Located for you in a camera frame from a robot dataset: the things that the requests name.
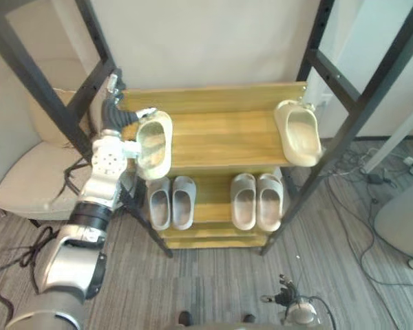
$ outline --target chair cushion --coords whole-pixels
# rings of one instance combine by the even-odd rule
[[[74,91],[64,91],[57,89],[56,94],[59,96],[63,104],[67,106],[69,101],[74,96]],[[38,102],[28,93],[29,99],[29,110],[32,119],[32,123],[40,135],[40,138],[50,143],[53,146],[59,148],[73,148],[72,143],[68,138],[60,131],[60,129],[55,125],[55,123],[50,119],[43,108],[38,104]],[[89,118],[87,112],[84,114],[83,119],[80,121],[80,128],[88,136],[90,134]]]
[[[0,84],[0,183],[31,148],[41,142],[28,115],[25,87],[11,76]]]
[[[0,208],[36,220],[66,220],[76,195],[63,187],[63,171],[78,160],[75,149],[58,148],[42,142],[29,150],[6,174],[0,184]],[[82,188],[90,177],[86,166],[72,172],[72,182]]]
[[[64,105],[69,103],[75,94],[74,91],[78,90],[81,83],[87,78],[83,65],[76,59],[53,58],[38,60],[37,65],[45,74],[51,86],[56,89],[55,92]],[[28,99],[32,123],[40,138],[61,148],[73,148],[66,136],[61,133],[60,129],[29,92]],[[80,121],[80,127],[86,135],[89,135],[90,127],[87,113],[88,111],[86,110],[86,114]]]

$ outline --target person's foot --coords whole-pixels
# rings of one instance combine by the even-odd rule
[[[179,314],[179,324],[189,327],[193,325],[193,316],[189,311],[181,311]]]
[[[243,323],[255,323],[255,316],[253,314],[246,314],[243,317]]]

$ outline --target white wall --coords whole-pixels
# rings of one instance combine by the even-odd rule
[[[294,81],[317,0],[93,0],[128,87]]]
[[[344,76],[362,92],[373,75],[393,38],[399,31],[413,0],[369,0],[359,8],[350,32],[340,51],[339,43],[324,43],[321,49],[337,64]],[[310,80],[307,98],[319,103],[321,93],[329,94],[321,80]],[[413,58],[407,64],[387,96],[358,136],[391,135],[413,112]],[[326,108],[319,108],[319,132],[321,137],[335,135],[347,113],[341,103],[333,98]]]
[[[128,87],[169,88],[294,81],[319,1],[92,3]],[[362,89],[412,4],[336,1],[321,49]],[[87,72],[97,61],[73,0],[38,0],[10,20],[38,61],[79,58]],[[0,79],[4,73],[10,71],[0,59]],[[315,72],[308,82],[306,97],[318,104],[329,91]],[[413,61],[361,135],[389,135],[411,110]],[[321,136],[333,136],[345,114],[336,100],[319,111]]]

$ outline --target shoe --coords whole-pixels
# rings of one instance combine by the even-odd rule
[[[255,323],[255,316],[253,314],[246,314],[243,317],[243,323]]]
[[[234,226],[250,230],[255,225],[255,178],[239,174],[231,182],[231,214]]]
[[[314,166],[321,157],[317,119],[312,105],[285,100],[274,110],[286,159],[298,166]]]
[[[141,120],[136,141],[141,145],[138,174],[145,180],[156,180],[167,175],[171,167],[171,139],[173,123],[164,111]]]
[[[193,316],[189,311],[181,311],[179,314],[178,324],[189,327],[193,325]]]
[[[262,174],[257,180],[257,225],[265,232],[276,231],[283,211],[283,184],[273,174]]]
[[[166,230],[170,226],[170,180],[168,177],[149,182],[150,222],[155,230]]]
[[[193,224],[196,188],[190,177],[177,177],[173,183],[173,227],[186,230]]]

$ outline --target white chair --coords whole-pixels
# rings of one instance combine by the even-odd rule
[[[76,90],[87,76],[78,61],[49,60],[39,66],[51,85],[61,89]],[[49,119],[34,115],[38,104],[30,98],[16,76],[0,85],[0,208],[32,219],[34,224],[38,220],[65,220],[73,210],[76,195],[66,188],[55,197],[63,187],[63,171],[80,154],[74,148],[43,140],[45,134],[37,131],[37,125],[47,127],[47,133],[57,128],[52,122],[43,126]],[[95,107],[99,114],[99,104]],[[78,169],[72,181],[81,188],[89,174],[90,167]]]

